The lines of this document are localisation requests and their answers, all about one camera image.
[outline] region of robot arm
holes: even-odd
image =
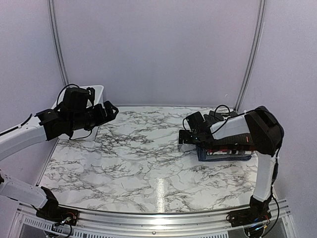
[[[93,104],[94,89],[67,88],[63,101],[53,110],[47,109],[30,116],[23,124],[0,133],[0,161],[36,143],[49,141],[62,134],[72,136],[78,129],[92,130],[95,126],[114,120],[118,109],[109,101]],[[0,170],[0,195],[31,204],[37,216],[52,221],[63,221],[76,210],[58,206],[53,193],[45,187],[22,182]]]
[[[225,137],[249,133],[258,152],[259,165],[256,187],[250,199],[250,208],[229,213],[233,227],[247,225],[255,219],[271,218],[268,204],[272,199],[272,185],[277,176],[277,156],[282,145],[284,130],[277,119],[264,106],[252,111],[228,117],[213,125],[207,125],[200,112],[185,118],[191,131],[181,130],[179,143],[199,144]]]

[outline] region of vertical metal pole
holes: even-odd
[[[54,0],[48,0],[48,6],[49,6],[49,17],[50,17],[50,24],[52,29],[53,43],[54,43],[54,48],[55,48],[56,57],[57,57],[57,63],[58,63],[61,79],[63,81],[64,86],[66,86],[67,84],[69,84],[69,80],[68,80],[68,75],[66,72],[62,50],[61,50],[60,42],[59,42]]]
[[[257,25],[256,25],[254,38],[253,38],[252,48],[251,48],[251,52],[250,52],[250,56],[249,56],[249,61],[248,61],[248,64],[247,64],[247,69],[246,69],[246,72],[244,74],[244,78],[243,78],[242,86],[241,86],[241,89],[240,89],[240,93],[239,93],[239,96],[237,98],[236,105],[234,107],[235,111],[239,111],[240,110],[242,102],[243,102],[243,99],[244,99],[244,96],[245,96],[246,91],[247,91],[248,83],[250,81],[250,77],[251,77],[254,61],[255,61],[256,54],[257,54],[257,51],[258,51],[258,48],[259,48],[259,44],[260,44],[261,33],[262,33],[263,22],[264,22],[265,7],[266,7],[266,0],[260,0],[259,12],[258,12],[258,20],[257,20]]]

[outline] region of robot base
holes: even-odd
[[[56,218],[48,218],[41,211],[37,211],[36,216],[43,218],[43,219],[46,219],[46,220],[54,221],[57,223],[60,223],[61,221],[65,220],[67,217],[72,217],[72,219],[69,222],[68,221],[65,222],[65,224],[72,225],[72,226],[75,226],[77,224],[78,210],[59,207],[59,211],[60,211],[61,215],[60,215],[60,217],[56,217]]]
[[[270,210],[263,211],[260,216],[255,216],[253,215],[251,208],[247,208],[229,212],[227,216],[227,221],[231,223],[232,227],[238,227],[250,225],[254,222],[266,221],[267,219],[265,216],[271,219],[272,215]]]

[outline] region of white marble surface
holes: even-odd
[[[60,141],[40,186],[60,204],[117,212],[188,212],[248,204],[257,157],[199,162],[178,145],[182,119],[210,108],[120,107],[88,141]]]

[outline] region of white wall panel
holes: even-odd
[[[117,105],[234,106],[258,0],[59,0],[69,80]]]
[[[268,1],[265,27],[242,109],[265,105],[285,130],[276,190],[301,238],[317,222],[317,2]]]
[[[23,122],[56,100],[62,88],[44,0],[0,1],[0,131]],[[34,183],[52,142],[0,162],[12,176]],[[16,202],[0,197],[0,237],[7,237]]]

